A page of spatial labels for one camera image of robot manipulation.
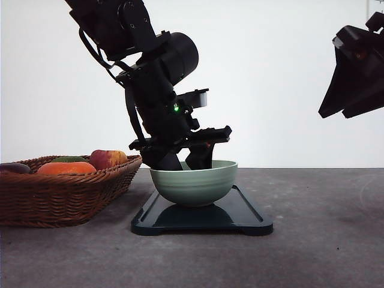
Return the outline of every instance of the white backdrop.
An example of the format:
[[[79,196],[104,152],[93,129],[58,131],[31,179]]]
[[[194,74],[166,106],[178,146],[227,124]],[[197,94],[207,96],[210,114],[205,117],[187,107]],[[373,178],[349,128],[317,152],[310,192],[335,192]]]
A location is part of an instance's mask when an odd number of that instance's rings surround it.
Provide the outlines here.
[[[210,88],[202,128],[232,127],[214,158],[241,167],[381,167],[384,110],[344,119],[317,111],[331,80],[332,38],[363,27],[365,0],[146,0],[156,32],[190,36],[198,68],[177,93]],[[128,154],[123,90],[78,38],[64,0],[1,1],[1,161]]]

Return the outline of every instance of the fake fruit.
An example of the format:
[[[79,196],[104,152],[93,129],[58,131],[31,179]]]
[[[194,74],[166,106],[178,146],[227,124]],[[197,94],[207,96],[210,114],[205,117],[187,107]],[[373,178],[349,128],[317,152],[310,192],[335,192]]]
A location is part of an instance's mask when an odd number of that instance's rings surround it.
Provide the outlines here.
[[[55,158],[51,161],[51,163],[55,163],[55,162],[70,163],[70,162],[87,162],[87,161],[80,156],[62,156],[62,157]]]
[[[54,162],[54,163],[46,163],[42,165],[38,170],[37,174],[50,174],[50,175],[58,175],[58,174],[83,174],[83,173],[92,173],[96,172],[94,166],[90,165],[87,162]]]
[[[89,157],[89,163],[97,170],[111,168],[127,162],[127,156],[122,151],[117,150],[95,150]]]
[[[30,172],[31,172],[31,168],[21,163],[0,164],[0,174],[4,174],[4,173],[29,174]]]

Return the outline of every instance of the gray table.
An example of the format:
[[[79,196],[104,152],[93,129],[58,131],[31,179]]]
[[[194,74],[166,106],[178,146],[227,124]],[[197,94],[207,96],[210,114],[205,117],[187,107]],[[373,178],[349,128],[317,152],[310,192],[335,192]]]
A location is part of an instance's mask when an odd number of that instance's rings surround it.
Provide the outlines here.
[[[140,169],[85,225],[2,227],[3,288],[384,287],[384,169],[240,169],[238,183],[273,234],[132,234],[153,190]]]

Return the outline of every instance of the wicker basket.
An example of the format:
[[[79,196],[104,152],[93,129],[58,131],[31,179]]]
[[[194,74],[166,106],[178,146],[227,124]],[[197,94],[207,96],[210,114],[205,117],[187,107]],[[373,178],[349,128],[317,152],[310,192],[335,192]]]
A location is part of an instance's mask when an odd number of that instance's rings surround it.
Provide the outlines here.
[[[20,161],[31,168],[32,174],[0,176],[0,225],[67,227],[83,224],[128,190],[142,163],[140,156],[128,156],[127,163],[94,173],[34,173],[57,157]]]

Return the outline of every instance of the green bowl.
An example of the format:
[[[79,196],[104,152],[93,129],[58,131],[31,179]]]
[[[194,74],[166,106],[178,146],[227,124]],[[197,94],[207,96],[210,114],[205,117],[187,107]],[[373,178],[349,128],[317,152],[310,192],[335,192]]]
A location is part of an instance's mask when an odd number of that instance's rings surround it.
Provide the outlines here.
[[[238,164],[213,160],[212,169],[191,170],[185,162],[182,171],[151,169],[157,191],[168,201],[200,207],[223,198],[235,182]]]

